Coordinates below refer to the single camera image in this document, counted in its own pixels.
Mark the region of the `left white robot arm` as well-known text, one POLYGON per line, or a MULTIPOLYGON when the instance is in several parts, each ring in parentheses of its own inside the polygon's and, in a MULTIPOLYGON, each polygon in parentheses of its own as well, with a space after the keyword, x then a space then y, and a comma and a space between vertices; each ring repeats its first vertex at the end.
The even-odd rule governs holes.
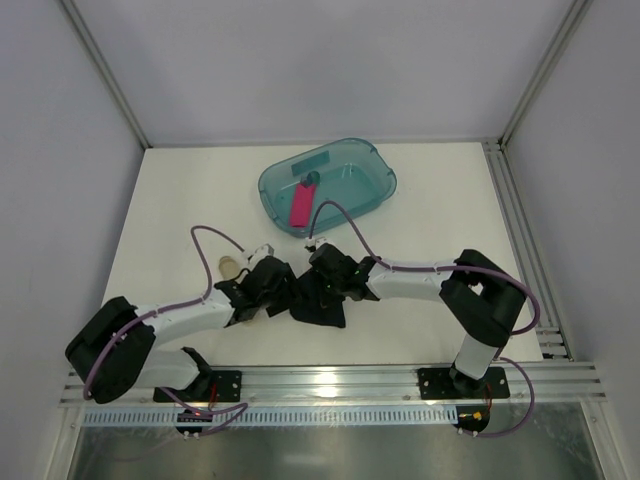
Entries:
POLYGON ((259 260, 244 277, 223 280, 195 300, 147 308, 118 296, 107 301, 70 341, 65 357, 84 383, 83 396, 110 403, 132 388, 199 390, 211 368, 192 347, 163 351, 172 341, 224 329, 264 311, 275 316, 302 299, 290 265, 259 260))

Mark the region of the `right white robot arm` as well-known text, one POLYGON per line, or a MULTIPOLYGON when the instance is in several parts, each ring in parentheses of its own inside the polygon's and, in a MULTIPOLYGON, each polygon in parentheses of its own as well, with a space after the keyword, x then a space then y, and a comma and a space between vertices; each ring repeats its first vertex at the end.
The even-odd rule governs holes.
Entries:
POLYGON ((409 299, 445 305, 465 331, 449 377, 463 397, 484 392, 493 359, 504 349, 527 295, 488 257, 466 249, 452 261, 393 265, 369 255, 360 261, 330 243, 309 249, 309 274, 320 308, 353 301, 409 299))

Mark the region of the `black paper napkin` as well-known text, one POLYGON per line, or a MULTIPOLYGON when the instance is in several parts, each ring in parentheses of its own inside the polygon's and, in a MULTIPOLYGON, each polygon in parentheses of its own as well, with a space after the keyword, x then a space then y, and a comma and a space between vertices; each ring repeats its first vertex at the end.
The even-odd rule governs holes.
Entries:
POLYGON ((323 283, 307 272, 297 279, 299 296, 289 308, 291 316, 303 323, 344 329, 344 298, 328 292, 323 283))

